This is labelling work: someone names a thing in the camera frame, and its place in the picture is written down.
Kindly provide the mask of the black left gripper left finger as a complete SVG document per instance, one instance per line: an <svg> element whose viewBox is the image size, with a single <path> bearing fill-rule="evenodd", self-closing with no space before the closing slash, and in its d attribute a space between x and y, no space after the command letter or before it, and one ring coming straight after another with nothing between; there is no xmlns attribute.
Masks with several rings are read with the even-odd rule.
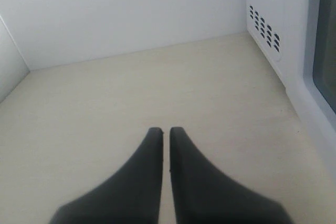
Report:
<svg viewBox="0 0 336 224"><path fill-rule="evenodd" d="M163 131L152 127L115 174L61 206L50 223L158 223L162 177Z"/></svg>

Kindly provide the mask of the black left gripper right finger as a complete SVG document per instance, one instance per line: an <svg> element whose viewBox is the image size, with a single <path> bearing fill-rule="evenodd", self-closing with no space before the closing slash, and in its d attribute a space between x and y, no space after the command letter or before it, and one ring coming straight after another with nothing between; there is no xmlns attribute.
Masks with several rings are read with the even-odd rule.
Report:
<svg viewBox="0 0 336 224"><path fill-rule="evenodd" d="M214 166L182 127L170 129L170 174L177 223L290 223L281 204Z"/></svg>

